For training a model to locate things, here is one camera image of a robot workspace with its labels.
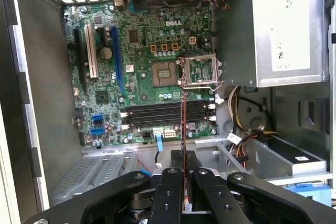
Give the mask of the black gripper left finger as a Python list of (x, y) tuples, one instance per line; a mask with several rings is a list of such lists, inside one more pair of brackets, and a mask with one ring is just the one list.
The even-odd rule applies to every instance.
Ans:
[(152, 177), (132, 171), (42, 211), (25, 223), (181, 223), (183, 174), (166, 168), (149, 196), (150, 206), (136, 209), (136, 195), (151, 186)]

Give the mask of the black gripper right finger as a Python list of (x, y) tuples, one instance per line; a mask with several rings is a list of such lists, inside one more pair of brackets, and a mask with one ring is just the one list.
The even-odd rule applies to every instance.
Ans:
[(335, 210), (247, 173), (222, 180), (186, 154), (194, 212), (187, 223), (335, 223)]

